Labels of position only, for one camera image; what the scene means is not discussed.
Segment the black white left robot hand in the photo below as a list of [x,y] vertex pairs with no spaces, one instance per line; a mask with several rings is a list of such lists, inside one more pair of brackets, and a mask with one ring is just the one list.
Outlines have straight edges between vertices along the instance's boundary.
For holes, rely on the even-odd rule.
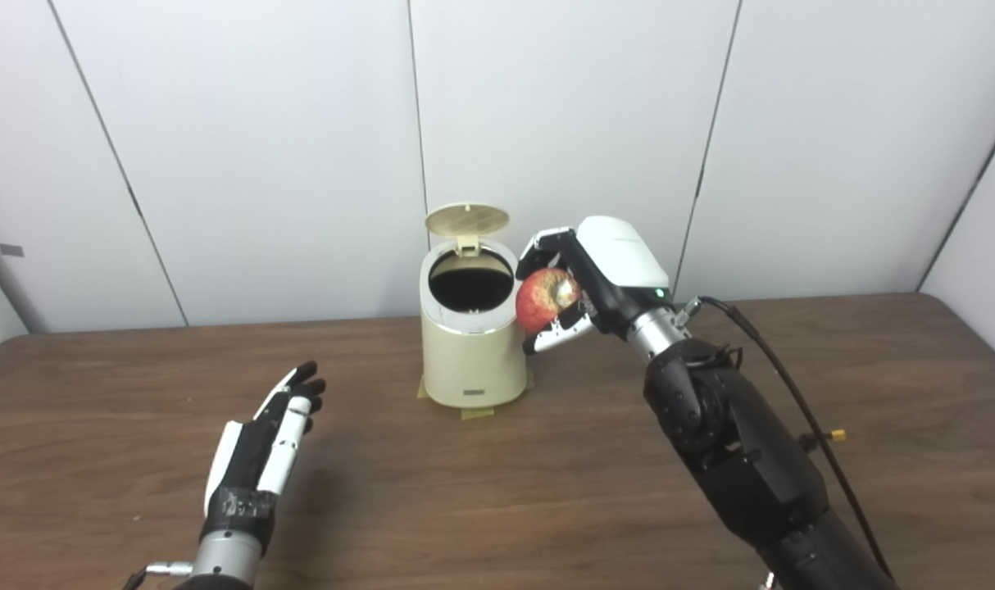
[[324,379],[314,360],[290,370],[250,421],[225,423],[214,452],[204,499],[209,533],[245,533],[266,554],[275,531],[278,500],[298,459],[313,415],[324,405]]

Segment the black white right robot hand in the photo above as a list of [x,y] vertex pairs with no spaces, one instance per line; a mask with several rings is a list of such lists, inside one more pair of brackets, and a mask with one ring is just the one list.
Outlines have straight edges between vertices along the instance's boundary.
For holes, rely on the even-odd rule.
[[579,284],[581,299],[525,338],[532,356],[591,331],[628,343],[644,360],[658,357],[684,339],[673,326],[670,279],[628,221],[589,216],[577,228],[535,233],[520,254],[516,279],[524,283],[542,268],[556,266]]

